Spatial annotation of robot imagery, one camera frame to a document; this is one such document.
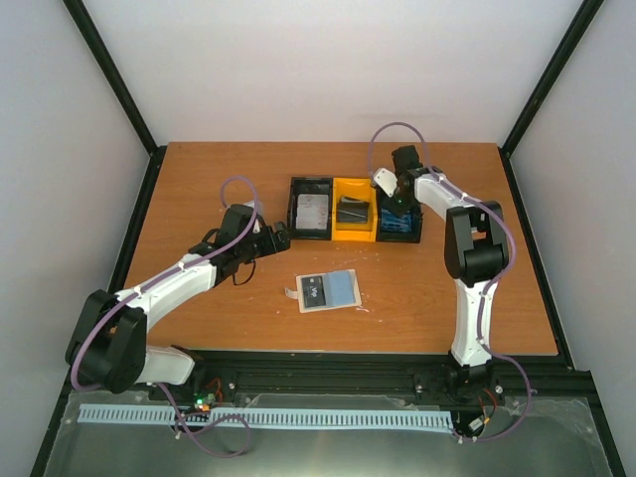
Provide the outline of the black VIP card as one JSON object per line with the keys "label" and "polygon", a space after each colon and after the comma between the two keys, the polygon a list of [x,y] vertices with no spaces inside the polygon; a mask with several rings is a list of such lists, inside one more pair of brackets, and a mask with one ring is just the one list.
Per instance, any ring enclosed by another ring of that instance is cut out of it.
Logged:
{"label": "black VIP card", "polygon": [[301,295],[305,309],[323,308],[327,305],[324,277],[311,275],[302,277]]}

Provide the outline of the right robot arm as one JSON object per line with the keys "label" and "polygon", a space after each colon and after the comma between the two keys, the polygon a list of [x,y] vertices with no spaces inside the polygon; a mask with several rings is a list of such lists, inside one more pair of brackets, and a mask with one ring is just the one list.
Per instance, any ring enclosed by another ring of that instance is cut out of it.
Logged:
{"label": "right robot arm", "polygon": [[392,152],[396,186],[389,204],[397,212],[421,204],[444,219],[443,257],[456,289],[456,323],[446,372],[446,393],[467,402],[485,388],[493,361],[491,314],[501,273],[510,264],[509,230],[496,201],[479,201],[441,170],[421,164],[413,145]]}

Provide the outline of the black card stack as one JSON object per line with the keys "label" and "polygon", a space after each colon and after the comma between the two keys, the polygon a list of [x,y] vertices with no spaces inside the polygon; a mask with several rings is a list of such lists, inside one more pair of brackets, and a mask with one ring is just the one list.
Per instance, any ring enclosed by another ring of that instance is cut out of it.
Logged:
{"label": "black card stack", "polygon": [[369,221],[370,203],[342,196],[336,207],[336,220],[339,224],[362,225]]}

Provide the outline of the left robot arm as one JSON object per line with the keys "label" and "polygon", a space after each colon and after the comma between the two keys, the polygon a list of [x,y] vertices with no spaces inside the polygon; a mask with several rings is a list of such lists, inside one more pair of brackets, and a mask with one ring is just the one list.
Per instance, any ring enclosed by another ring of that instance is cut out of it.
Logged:
{"label": "left robot arm", "polygon": [[96,290],[83,305],[66,351],[72,386],[121,394],[138,384],[160,383],[184,399],[199,398],[207,376],[194,357],[175,346],[149,345],[148,333],[188,300],[234,280],[242,265],[289,247],[284,223],[269,226],[254,207],[232,205],[219,227],[166,270],[115,293]]}

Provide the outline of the beige card holder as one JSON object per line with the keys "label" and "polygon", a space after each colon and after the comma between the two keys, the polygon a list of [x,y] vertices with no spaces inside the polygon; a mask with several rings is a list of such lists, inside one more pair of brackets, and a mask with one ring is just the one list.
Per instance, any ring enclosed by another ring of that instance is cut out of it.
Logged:
{"label": "beige card holder", "polygon": [[[302,303],[302,277],[322,275],[324,277],[327,305],[323,308],[305,309]],[[328,311],[362,305],[362,295],[359,288],[357,273],[354,269],[336,270],[327,273],[298,275],[295,280],[296,288],[284,290],[285,296],[298,303],[300,313]]]}

